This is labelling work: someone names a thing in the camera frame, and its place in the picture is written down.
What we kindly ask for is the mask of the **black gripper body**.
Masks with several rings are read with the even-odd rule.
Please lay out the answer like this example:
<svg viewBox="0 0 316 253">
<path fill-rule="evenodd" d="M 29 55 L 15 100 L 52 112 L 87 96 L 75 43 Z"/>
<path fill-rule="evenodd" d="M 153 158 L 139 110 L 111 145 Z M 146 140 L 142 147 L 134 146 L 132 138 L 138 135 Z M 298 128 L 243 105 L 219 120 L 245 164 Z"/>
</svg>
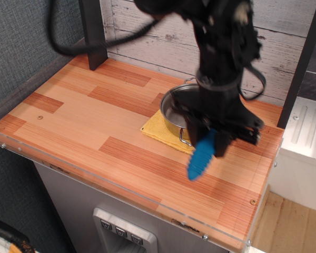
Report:
<svg viewBox="0 0 316 253">
<path fill-rule="evenodd" d="M 229 132 L 234 140 L 257 144 L 264 122 L 242 103 L 237 87 L 225 91 L 200 86 L 201 111 L 208 117 L 210 129 Z"/>
</svg>

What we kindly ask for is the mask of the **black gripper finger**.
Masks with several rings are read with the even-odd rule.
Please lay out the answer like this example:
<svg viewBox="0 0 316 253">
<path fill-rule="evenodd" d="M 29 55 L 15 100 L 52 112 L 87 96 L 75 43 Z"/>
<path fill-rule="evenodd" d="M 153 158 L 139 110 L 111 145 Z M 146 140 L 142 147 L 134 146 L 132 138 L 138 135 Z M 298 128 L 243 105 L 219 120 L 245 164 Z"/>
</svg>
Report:
<svg viewBox="0 0 316 253">
<path fill-rule="evenodd" d="M 199 141 L 201 141 L 209 132 L 209 126 L 204 117 L 185 116 L 186 128 L 189 133 L 191 145 L 196 148 Z"/>
<path fill-rule="evenodd" d="M 216 158 L 223 157 L 228 146 L 234 140 L 233 136 L 227 131 L 219 131 L 215 136 L 215 154 Z"/>
</svg>

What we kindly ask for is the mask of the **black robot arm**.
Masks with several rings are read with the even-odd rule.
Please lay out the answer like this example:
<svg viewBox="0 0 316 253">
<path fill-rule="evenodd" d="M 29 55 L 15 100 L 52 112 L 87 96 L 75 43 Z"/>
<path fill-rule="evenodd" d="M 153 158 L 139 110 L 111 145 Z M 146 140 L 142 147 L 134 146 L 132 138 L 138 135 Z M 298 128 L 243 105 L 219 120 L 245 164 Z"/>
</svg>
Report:
<svg viewBox="0 0 316 253">
<path fill-rule="evenodd" d="M 197 88 L 171 93 L 174 110 L 187 125 L 191 143 L 198 147 L 215 130 L 213 154 L 222 157 L 232 140 L 259 140 L 263 121 L 242 103 L 244 70 L 262 83 L 265 77 L 252 66 L 260 56 L 250 1 L 136 1 L 136 7 L 159 21 L 175 13 L 193 24 L 200 50 Z"/>
</svg>

